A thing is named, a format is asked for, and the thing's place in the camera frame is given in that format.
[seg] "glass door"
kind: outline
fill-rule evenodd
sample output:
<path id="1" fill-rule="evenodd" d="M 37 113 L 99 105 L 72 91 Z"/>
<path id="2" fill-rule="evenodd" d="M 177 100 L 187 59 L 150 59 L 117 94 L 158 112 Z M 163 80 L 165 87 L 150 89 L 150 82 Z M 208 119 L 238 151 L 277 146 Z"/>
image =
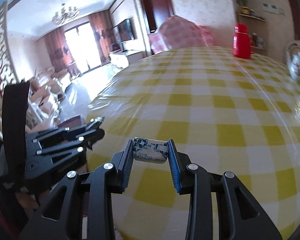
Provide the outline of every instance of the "glass door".
<path id="1" fill-rule="evenodd" d="M 98 47 L 90 23 L 65 32 L 69 50 L 81 73 L 101 65 Z"/>

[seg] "brown curtain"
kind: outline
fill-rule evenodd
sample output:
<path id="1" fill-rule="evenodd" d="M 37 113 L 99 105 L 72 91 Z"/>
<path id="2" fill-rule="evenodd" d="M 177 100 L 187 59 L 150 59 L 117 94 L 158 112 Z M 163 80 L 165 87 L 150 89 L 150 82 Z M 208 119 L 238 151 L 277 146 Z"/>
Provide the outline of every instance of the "brown curtain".
<path id="1" fill-rule="evenodd" d="M 293 24 L 294 24 L 294 38 L 300 40 L 300 5 L 297 0 L 289 0 Z"/>
<path id="2" fill-rule="evenodd" d="M 67 68 L 74 61 L 70 50 L 66 44 L 66 37 L 63 27 L 59 27 L 44 36 L 51 64 L 55 67 L 56 72 Z"/>
<path id="3" fill-rule="evenodd" d="M 96 39 L 102 65 L 109 63 L 110 45 L 115 43 L 113 26 L 109 10 L 89 15 L 91 27 Z"/>

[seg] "yellow checkered tablecloth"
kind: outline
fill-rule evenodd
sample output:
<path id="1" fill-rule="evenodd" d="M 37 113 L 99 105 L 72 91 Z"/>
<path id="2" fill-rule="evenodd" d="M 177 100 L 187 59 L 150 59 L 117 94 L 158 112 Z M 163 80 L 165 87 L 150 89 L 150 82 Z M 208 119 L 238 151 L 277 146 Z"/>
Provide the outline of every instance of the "yellow checkered tablecloth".
<path id="1" fill-rule="evenodd" d="M 300 83 L 287 67 L 220 47 L 166 51 L 118 73 L 89 105 L 106 135 L 87 153 L 92 171 L 136 137 L 174 139 L 207 171 L 233 171 L 284 239 L 300 223 Z M 113 195 L 126 239 L 185 239 L 189 196 L 177 195 L 169 164 L 134 161 L 129 186 Z M 217 207 L 213 199 L 214 238 Z"/>

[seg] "flat screen tv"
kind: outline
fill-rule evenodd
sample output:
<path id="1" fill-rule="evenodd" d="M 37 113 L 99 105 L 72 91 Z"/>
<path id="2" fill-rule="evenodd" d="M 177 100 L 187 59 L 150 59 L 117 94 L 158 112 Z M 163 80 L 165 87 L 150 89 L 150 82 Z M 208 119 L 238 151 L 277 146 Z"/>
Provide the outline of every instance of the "flat screen tv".
<path id="1" fill-rule="evenodd" d="M 118 38 L 120 38 L 120 41 L 118 41 L 119 43 L 134 39 L 129 19 L 125 19 L 124 21 L 119 23 L 116 27 L 114 27 L 114 33 L 115 36 L 117 36 L 116 37 L 117 40 Z"/>

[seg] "red bottle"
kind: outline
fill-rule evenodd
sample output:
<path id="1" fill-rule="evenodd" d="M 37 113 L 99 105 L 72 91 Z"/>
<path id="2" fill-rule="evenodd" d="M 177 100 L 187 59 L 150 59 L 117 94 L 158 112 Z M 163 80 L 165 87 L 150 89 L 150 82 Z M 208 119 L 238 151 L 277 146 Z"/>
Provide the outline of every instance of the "red bottle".
<path id="1" fill-rule="evenodd" d="M 244 59 L 250 59 L 251 46 L 248 27 L 243 24 L 235 24 L 234 27 L 233 55 Z"/>

